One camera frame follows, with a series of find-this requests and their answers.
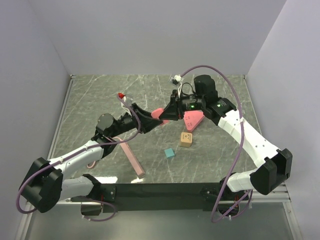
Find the pink triangular plug adapter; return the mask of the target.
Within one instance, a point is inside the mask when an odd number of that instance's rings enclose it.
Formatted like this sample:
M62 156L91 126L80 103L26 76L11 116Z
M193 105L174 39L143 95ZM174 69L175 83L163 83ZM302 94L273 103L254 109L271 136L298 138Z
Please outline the pink triangular plug adapter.
M151 117L154 118L154 119L158 119L159 120L159 117L163 112L164 112L163 108L157 108L157 109L155 109L155 110L153 110L151 112ZM162 126L162 125L165 125L165 124L167 124L169 122L170 122L169 120L163 120L160 125Z

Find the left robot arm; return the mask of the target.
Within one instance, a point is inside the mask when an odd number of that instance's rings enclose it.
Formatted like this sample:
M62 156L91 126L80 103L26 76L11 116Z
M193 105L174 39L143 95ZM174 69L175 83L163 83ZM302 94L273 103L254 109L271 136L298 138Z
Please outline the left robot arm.
M83 146L60 157L36 159L22 181L16 199L20 213L28 214L20 206L20 197L33 205L35 211L45 213L57 202L83 196L88 201L99 201L103 195L101 183L92 175L77 178L70 176L81 167L108 156L119 142L114 140L123 133L136 129L136 134L148 133L164 121L153 117L135 103L123 104L125 114L115 119L111 114L102 114L97 121L93 137Z

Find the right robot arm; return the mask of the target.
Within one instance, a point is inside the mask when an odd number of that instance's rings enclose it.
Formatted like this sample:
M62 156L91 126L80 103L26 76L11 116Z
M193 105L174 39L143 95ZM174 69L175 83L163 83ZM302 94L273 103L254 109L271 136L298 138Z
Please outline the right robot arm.
M182 92L184 82L180 75L175 75L170 82L178 88L173 90L168 105L159 115L160 120L177 121L185 112L202 111L242 146L256 166L250 171L231 174L219 187L222 198L230 200L242 190L268 195L290 177L292 153L267 141L240 115L239 108L227 98L219 97L215 81L209 75L194 78L195 90L191 94Z

